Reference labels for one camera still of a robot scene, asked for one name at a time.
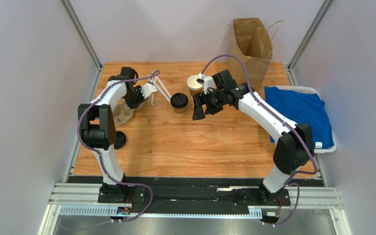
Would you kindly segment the cardboard cup carrier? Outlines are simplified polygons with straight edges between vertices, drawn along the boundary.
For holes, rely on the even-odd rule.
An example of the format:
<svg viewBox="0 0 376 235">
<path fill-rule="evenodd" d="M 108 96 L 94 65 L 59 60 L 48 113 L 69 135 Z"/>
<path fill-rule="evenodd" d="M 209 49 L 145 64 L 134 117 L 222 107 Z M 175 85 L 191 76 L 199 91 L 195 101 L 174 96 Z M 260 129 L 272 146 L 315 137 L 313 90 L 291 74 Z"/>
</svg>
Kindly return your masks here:
<svg viewBox="0 0 376 235">
<path fill-rule="evenodd" d="M 112 111 L 115 124 L 124 125 L 127 123 L 133 117 L 134 112 L 143 108 L 146 103 L 147 101 L 143 101 L 135 109 L 130 108 L 125 102 L 117 104 Z"/>
</svg>

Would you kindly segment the black coffee cup lid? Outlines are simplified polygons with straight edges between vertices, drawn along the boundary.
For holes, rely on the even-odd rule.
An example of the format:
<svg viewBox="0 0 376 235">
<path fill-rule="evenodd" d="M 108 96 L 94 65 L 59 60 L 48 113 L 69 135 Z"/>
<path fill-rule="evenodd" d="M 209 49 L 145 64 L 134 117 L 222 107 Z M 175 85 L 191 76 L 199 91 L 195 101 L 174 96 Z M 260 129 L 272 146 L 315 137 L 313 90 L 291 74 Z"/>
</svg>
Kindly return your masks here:
<svg viewBox="0 0 376 235">
<path fill-rule="evenodd" d="M 176 109 L 185 108 L 188 105 L 188 97 L 184 93 L 175 93 L 170 98 L 170 104 Z"/>
</svg>

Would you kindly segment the brown paper bag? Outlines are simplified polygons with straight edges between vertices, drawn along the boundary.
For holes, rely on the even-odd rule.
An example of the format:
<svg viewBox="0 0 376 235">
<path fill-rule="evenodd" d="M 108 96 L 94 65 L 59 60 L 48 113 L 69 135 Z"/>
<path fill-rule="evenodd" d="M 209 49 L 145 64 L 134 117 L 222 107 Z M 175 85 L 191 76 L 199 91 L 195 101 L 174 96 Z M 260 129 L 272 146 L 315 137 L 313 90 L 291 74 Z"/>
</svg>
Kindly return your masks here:
<svg viewBox="0 0 376 235">
<path fill-rule="evenodd" d="M 232 24 L 232 34 L 225 36 L 230 40 L 229 54 L 237 57 L 245 66 L 250 85 L 259 91 L 273 56 L 272 39 L 284 24 L 279 20 L 266 27 L 259 18 L 238 18 Z"/>
</svg>

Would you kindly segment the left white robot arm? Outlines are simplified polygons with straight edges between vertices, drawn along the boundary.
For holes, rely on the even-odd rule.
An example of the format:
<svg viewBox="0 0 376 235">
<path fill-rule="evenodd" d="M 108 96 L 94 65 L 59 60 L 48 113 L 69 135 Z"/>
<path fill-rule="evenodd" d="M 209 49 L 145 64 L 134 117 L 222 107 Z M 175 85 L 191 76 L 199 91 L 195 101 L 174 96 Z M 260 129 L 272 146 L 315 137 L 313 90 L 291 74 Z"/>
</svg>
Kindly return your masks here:
<svg viewBox="0 0 376 235">
<path fill-rule="evenodd" d="M 79 141 L 94 153 L 103 176 L 98 198 L 101 203 L 124 203 L 129 197 L 126 177 L 115 153 L 117 131 L 113 108 L 121 99 L 131 110 L 147 100 L 142 87 L 135 84 L 138 77 L 133 68 L 123 67 L 119 75 L 108 79 L 106 88 L 95 100 L 78 107 Z"/>
</svg>

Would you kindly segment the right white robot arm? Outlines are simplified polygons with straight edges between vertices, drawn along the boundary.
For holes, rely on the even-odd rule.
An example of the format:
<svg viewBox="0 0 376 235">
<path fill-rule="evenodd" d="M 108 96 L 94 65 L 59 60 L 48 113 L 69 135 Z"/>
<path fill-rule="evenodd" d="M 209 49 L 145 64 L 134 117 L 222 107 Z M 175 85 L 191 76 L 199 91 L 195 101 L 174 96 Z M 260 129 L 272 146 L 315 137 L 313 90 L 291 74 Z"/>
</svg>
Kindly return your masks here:
<svg viewBox="0 0 376 235">
<path fill-rule="evenodd" d="M 293 175 L 313 159 L 312 130 L 306 123 L 296 122 L 281 115 L 266 103 L 247 83 L 238 84 L 228 70 L 213 76 L 192 75 L 187 79 L 193 94 L 194 112 L 192 119 L 201 120 L 215 115 L 225 105 L 251 117 L 275 141 L 274 167 L 259 184 L 257 197 L 269 204 L 277 200 L 280 191 Z"/>
</svg>

